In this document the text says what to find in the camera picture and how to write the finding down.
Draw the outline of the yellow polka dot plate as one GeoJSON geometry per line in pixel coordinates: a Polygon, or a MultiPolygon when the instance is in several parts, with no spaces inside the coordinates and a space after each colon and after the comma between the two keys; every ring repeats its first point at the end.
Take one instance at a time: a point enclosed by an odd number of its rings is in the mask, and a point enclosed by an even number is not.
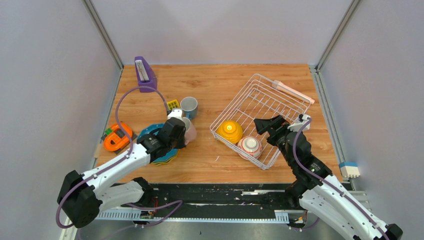
{"type": "Polygon", "coordinates": [[[168,165],[169,163],[172,163],[173,161],[174,161],[174,159],[169,159],[168,161],[155,163],[155,165],[156,166],[168,165]]]}

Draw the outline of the yellow ribbed bowl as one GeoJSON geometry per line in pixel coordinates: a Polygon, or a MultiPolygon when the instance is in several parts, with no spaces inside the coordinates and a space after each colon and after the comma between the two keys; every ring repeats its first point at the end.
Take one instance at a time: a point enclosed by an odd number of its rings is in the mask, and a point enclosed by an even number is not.
{"type": "Polygon", "coordinates": [[[237,144],[243,137],[242,126],[233,120],[223,121],[216,132],[219,136],[232,144],[237,144]]]}

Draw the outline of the blue polka dot plate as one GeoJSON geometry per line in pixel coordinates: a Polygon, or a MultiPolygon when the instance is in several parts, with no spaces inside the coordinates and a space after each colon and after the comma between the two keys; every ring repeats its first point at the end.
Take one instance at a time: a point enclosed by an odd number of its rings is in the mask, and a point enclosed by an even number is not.
{"type": "MultiPolygon", "coordinates": [[[[143,135],[145,135],[145,134],[148,134],[148,133],[150,133],[150,132],[152,132],[153,130],[155,130],[155,129],[159,129],[159,128],[162,128],[164,126],[164,123],[156,123],[156,124],[152,124],[152,125],[150,125],[150,126],[148,126],[148,127],[146,127],[146,128],[144,128],[141,132],[140,132],[140,134],[139,134],[139,136],[137,137],[137,139],[139,139],[139,138],[141,138],[141,136],[143,136],[143,135]]],[[[160,157],[160,158],[157,158],[156,160],[154,160],[154,161],[159,161],[159,160],[163,160],[163,159],[168,159],[168,158],[170,158],[170,157],[172,157],[172,156],[175,156],[175,155],[178,155],[178,153],[179,153],[179,149],[172,149],[171,151],[169,151],[165,156],[162,156],[162,157],[160,157]]]]}

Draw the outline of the white red patterned bowl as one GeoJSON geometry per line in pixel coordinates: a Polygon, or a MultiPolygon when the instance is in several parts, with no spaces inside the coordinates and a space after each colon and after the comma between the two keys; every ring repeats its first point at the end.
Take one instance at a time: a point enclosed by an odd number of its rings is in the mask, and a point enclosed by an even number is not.
{"type": "Polygon", "coordinates": [[[258,159],[263,153],[263,146],[258,138],[245,136],[240,139],[237,146],[249,156],[258,159]]]}

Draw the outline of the blue ceramic mug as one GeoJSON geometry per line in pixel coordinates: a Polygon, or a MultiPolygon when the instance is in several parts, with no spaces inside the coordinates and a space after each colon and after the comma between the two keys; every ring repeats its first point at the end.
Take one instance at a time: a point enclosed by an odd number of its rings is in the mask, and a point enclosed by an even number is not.
{"type": "Polygon", "coordinates": [[[193,120],[197,116],[199,103],[196,98],[187,96],[181,100],[180,107],[184,111],[185,117],[193,120]]]}

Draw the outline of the green polka dot plate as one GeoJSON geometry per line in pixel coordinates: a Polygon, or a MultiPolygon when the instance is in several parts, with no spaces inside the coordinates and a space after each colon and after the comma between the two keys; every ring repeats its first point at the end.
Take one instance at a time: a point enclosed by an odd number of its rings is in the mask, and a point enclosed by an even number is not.
{"type": "Polygon", "coordinates": [[[176,157],[177,157],[177,155],[171,156],[168,159],[158,159],[158,161],[155,160],[153,162],[153,164],[155,164],[155,165],[165,165],[165,164],[168,164],[169,162],[171,162],[176,157]]]}

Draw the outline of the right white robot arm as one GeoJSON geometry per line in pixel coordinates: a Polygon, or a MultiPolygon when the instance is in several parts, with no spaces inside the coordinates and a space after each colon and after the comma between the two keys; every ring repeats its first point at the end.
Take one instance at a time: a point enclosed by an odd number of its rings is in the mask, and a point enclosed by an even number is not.
{"type": "Polygon", "coordinates": [[[300,114],[289,124],[281,115],[254,119],[256,132],[268,133],[267,143],[281,152],[296,180],[286,189],[286,204],[301,207],[324,221],[345,240],[399,240],[403,230],[371,213],[343,186],[332,171],[312,154],[304,130],[312,122],[300,114]]]}

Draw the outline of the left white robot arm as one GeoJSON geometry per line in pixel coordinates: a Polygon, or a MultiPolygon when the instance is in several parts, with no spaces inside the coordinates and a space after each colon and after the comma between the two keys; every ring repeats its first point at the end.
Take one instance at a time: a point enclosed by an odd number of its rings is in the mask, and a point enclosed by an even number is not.
{"type": "Polygon", "coordinates": [[[107,163],[84,173],[76,170],[67,173],[57,197],[57,225],[66,228],[60,221],[61,212],[70,219],[69,227],[79,229],[91,223],[99,213],[123,204],[137,202],[142,207],[149,206],[153,193],[142,177],[122,185],[115,183],[172,149],[184,148],[185,132],[182,117],[170,117],[163,127],[142,135],[128,150],[107,163]]]}

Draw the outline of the pink ceramic mug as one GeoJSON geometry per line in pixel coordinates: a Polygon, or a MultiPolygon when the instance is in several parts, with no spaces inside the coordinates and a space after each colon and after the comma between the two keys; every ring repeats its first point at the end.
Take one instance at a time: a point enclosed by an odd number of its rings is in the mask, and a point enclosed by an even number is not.
{"type": "Polygon", "coordinates": [[[189,118],[183,117],[182,120],[185,124],[184,144],[188,145],[197,138],[197,130],[189,118]]]}

